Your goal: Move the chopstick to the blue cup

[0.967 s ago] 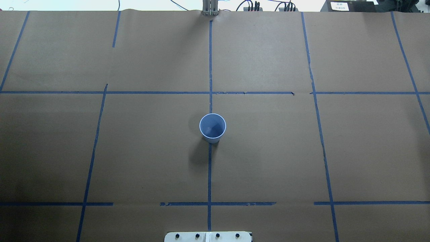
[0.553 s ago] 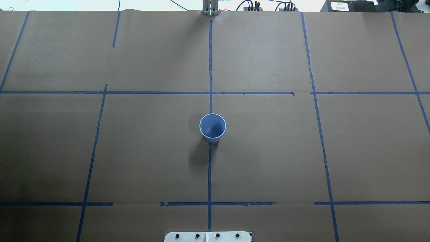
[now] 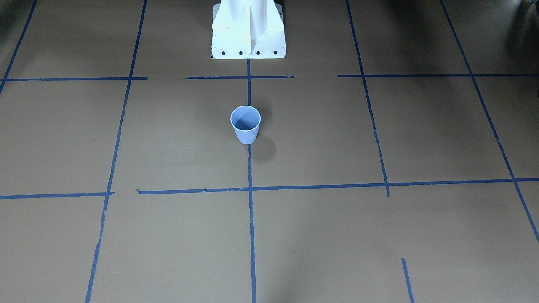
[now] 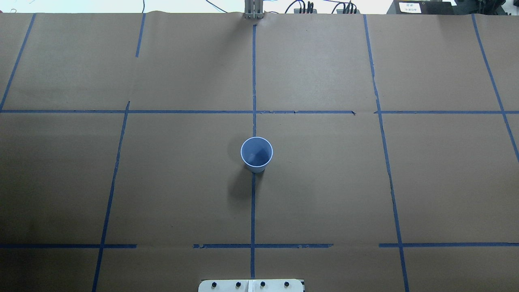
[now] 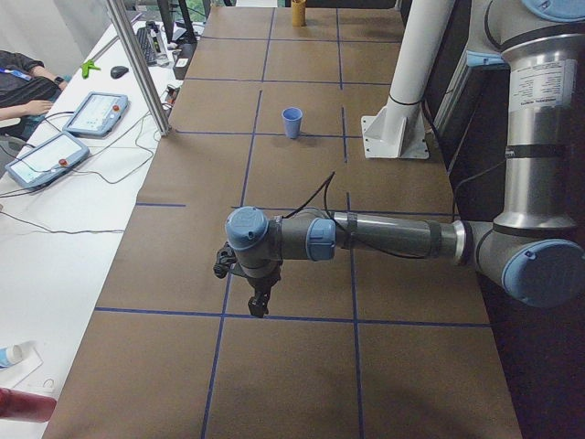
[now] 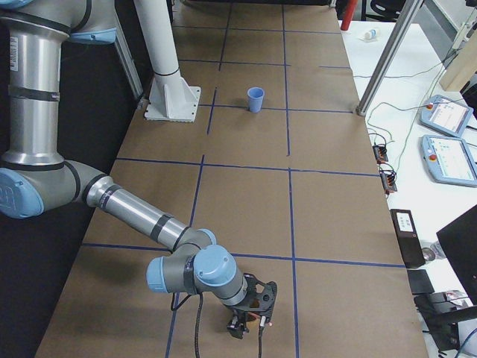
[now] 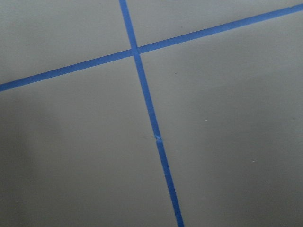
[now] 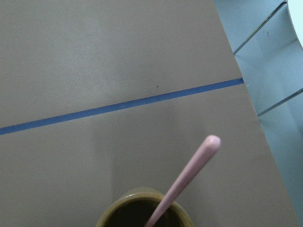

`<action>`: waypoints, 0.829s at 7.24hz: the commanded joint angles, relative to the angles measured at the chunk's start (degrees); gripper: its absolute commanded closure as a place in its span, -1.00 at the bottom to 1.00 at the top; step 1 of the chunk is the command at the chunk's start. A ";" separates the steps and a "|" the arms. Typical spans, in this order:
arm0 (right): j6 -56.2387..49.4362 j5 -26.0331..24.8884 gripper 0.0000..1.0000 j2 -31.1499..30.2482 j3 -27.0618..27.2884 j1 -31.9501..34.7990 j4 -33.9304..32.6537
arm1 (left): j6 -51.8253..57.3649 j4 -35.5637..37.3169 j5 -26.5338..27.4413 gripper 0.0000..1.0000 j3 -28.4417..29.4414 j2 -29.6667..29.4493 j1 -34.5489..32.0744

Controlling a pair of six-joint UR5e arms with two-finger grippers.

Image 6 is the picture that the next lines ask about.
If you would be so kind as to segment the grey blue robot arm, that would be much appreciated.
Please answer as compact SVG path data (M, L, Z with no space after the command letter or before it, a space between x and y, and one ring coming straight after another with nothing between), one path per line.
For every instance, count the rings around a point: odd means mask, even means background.
M232 311L229 333L271 322L277 285L240 271L207 229L194 229L116 184L103 172L57 152L61 46L109 45L118 23L113 1L3 1L10 32L10 147L1 161L1 211L15 219L82 202L115 216L168 249L146 273L153 292L214 294Z

